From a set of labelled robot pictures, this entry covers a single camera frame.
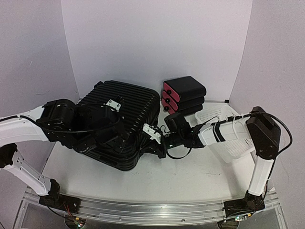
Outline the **black ribbed hard-shell suitcase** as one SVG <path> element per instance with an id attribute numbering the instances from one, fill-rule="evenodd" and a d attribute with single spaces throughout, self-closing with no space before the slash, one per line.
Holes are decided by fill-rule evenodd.
<path id="1" fill-rule="evenodd" d="M 85 156 L 107 164 L 121 171 L 133 169 L 143 153 L 141 148 L 149 142 L 143 132 L 143 125 L 155 125 L 160 112 L 160 96 L 150 88 L 134 84 L 109 80 L 97 83 L 94 89 L 79 102 L 88 104 L 88 108 L 95 109 L 94 102 L 107 103 L 110 99 L 121 98 L 119 104 L 120 119 L 124 129 L 129 133 L 126 144 L 119 146 L 116 141 L 101 144 L 85 153 Z"/>

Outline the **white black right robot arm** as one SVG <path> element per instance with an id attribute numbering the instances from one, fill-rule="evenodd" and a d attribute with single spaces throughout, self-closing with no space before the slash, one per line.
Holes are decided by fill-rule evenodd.
<path id="1" fill-rule="evenodd" d="M 161 148 L 162 156 L 169 156 L 168 150 L 178 146 L 189 150 L 208 146 L 230 163 L 255 152 L 255 166 L 245 196 L 224 202 L 224 211 L 229 218 L 263 210 L 275 161 L 293 142 L 290 130 L 259 106 L 248 114 L 222 115 L 213 109 L 201 110 L 195 118 L 197 125 L 190 127 L 181 113 L 174 113 L 164 119 L 168 133 L 148 124 L 143 126 L 143 131 Z"/>

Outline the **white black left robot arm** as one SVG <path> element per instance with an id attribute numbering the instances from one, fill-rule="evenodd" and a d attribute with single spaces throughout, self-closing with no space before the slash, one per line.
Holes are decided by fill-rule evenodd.
<path id="1" fill-rule="evenodd" d="M 81 200 L 60 193 L 59 183 L 34 169 L 21 155 L 17 143 L 25 141 L 60 142 L 84 154 L 110 144 L 121 150 L 129 138 L 120 115 L 121 104 L 93 102 L 75 104 L 68 99 L 46 103 L 33 110 L 1 118 L 0 167 L 39 195 L 39 204 L 77 213 Z"/>

